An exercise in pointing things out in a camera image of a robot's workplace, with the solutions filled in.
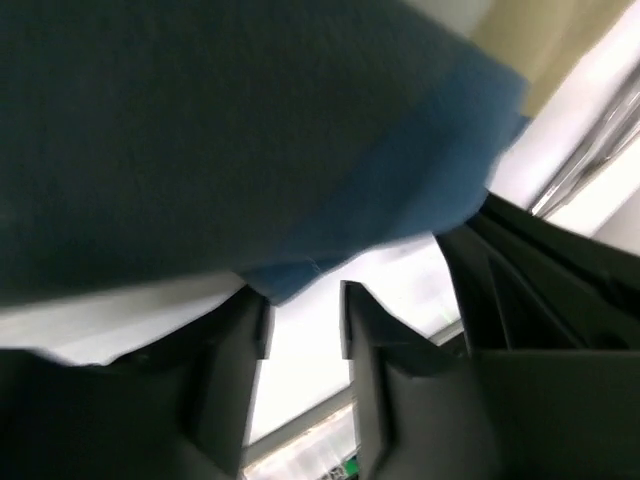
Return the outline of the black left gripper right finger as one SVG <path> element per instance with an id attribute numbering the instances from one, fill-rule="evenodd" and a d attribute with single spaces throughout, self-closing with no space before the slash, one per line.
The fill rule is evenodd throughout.
<path id="1" fill-rule="evenodd" d="M 365 479 L 635 479 L 639 260 L 490 196 L 436 238 L 458 356 L 342 286 Z"/>

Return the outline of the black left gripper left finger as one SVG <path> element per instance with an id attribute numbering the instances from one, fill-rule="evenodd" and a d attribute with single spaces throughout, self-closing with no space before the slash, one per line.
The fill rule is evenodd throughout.
<path id="1" fill-rule="evenodd" d="M 270 326 L 246 287 L 107 365 L 3 350 L 2 477 L 236 478 Z"/>

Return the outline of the blue and tan placemat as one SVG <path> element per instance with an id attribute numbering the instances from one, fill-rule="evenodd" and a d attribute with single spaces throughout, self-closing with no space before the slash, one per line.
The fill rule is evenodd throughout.
<path id="1" fill-rule="evenodd" d="M 624 1 L 5 1 L 1 302 L 281 301 L 462 223 Z"/>

